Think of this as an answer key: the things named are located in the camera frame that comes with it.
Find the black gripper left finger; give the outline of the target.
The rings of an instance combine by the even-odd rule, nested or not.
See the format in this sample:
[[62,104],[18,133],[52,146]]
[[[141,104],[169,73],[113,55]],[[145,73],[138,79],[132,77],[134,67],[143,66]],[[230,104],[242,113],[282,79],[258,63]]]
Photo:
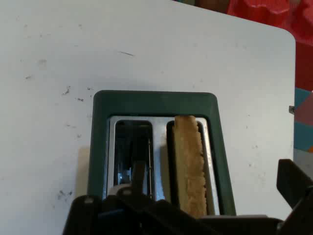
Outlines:
[[146,164],[144,161],[135,161],[132,180],[130,183],[120,184],[116,193],[119,203],[155,203],[155,200],[144,194],[144,180]]

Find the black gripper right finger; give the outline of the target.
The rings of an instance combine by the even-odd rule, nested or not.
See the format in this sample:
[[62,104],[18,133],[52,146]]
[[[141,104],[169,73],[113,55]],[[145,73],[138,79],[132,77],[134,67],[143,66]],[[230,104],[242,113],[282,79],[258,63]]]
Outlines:
[[292,211],[278,228],[279,235],[313,233],[313,181],[292,160],[278,162],[276,186]]

